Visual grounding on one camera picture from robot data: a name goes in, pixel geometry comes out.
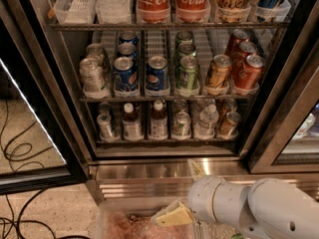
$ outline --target floor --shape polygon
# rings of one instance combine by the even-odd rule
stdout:
[[[21,100],[0,101],[0,146],[0,173],[64,163]],[[38,192],[0,195],[1,239],[97,238],[99,207],[85,184],[48,189],[24,208]],[[18,220],[20,237],[17,229],[10,225],[12,221],[17,226]],[[209,239],[230,239],[234,233],[234,229],[226,225],[212,226]]]

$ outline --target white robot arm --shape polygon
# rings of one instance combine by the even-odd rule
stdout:
[[[188,206],[199,221],[229,224],[251,239],[319,238],[319,203],[279,179],[245,186],[204,176],[190,189]]]

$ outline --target refrigerator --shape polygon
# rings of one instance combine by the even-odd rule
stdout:
[[[186,197],[193,180],[187,161],[193,159],[206,174],[239,184],[264,177],[286,180],[315,199],[318,195],[318,136],[296,138],[310,114],[316,118],[318,95],[318,0],[287,0],[290,9],[280,21],[241,23],[178,23],[174,0],[170,21],[161,24],[61,23],[50,13],[57,0],[1,0],[1,68],[23,95],[23,99],[63,164],[22,169],[0,174],[0,192],[14,193],[74,183],[86,183],[101,204],[110,199]],[[265,59],[265,70],[254,93],[242,96],[227,92],[203,94],[204,78],[213,56],[223,54],[230,34],[244,29]],[[79,65],[86,48],[102,43],[112,64],[117,56],[121,31],[133,30],[140,39],[141,91],[137,97],[86,98]],[[192,31],[200,64],[199,92],[176,94],[173,74],[174,42],[178,31]],[[145,69],[148,59],[162,55],[168,60],[170,90],[164,97],[148,96]],[[220,139],[152,140],[150,103],[164,100],[167,110],[175,100],[236,99],[241,122],[237,136]],[[119,139],[100,138],[98,104],[109,102],[115,113]],[[123,104],[140,102],[144,137],[128,141],[123,136]]]

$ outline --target clear plastic bottle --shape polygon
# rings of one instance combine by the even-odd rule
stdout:
[[[198,116],[195,125],[195,137],[200,139],[213,138],[218,118],[219,114],[216,105],[211,104],[206,107]]]
[[[135,112],[131,103],[124,105],[124,114],[122,118],[124,126],[124,138],[127,140],[139,140],[142,138],[141,118]]]
[[[151,110],[150,138],[167,138],[167,113],[162,101],[155,101]]]

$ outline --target bottle cap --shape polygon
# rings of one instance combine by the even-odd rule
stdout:
[[[159,100],[155,101],[154,108],[155,108],[155,110],[160,111],[162,109],[162,102]]]
[[[214,105],[214,104],[209,105],[209,106],[208,106],[208,111],[209,111],[211,114],[215,113],[215,112],[216,112],[216,105]]]
[[[131,113],[134,110],[133,105],[131,103],[126,103],[124,105],[124,111],[126,113]]]

